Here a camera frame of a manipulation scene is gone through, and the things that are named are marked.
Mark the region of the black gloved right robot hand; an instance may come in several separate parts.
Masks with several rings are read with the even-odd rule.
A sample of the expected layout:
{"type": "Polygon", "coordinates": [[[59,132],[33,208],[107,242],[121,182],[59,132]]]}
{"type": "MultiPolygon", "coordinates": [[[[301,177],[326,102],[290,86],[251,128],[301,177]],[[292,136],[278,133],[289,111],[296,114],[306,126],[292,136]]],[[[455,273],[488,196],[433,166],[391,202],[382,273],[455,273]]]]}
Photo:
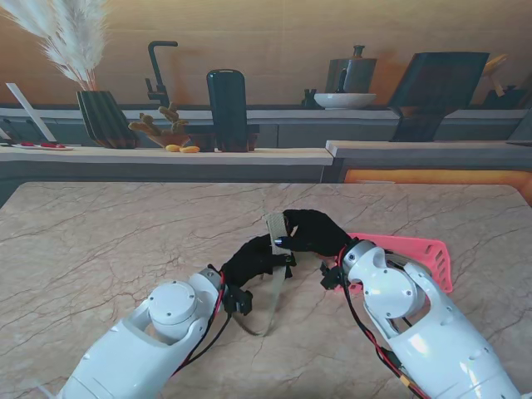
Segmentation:
{"type": "Polygon", "coordinates": [[[328,215],[314,209],[287,209],[283,216],[295,230],[289,236],[275,239],[274,244],[293,252],[312,252],[334,258],[349,245],[352,238],[328,215]]]}

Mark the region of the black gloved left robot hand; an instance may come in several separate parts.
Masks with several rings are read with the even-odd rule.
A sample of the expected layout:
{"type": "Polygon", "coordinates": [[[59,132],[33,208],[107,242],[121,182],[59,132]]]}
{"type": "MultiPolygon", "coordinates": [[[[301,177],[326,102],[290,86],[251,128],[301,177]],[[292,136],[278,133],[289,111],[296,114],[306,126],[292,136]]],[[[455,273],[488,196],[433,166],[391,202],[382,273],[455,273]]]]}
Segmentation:
{"type": "Polygon", "coordinates": [[[242,287],[250,279],[262,274],[272,275],[277,268],[286,267],[285,277],[291,278],[291,267],[296,261],[292,254],[273,254],[268,234],[258,236],[244,244],[222,267],[229,286],[242,287]]]}

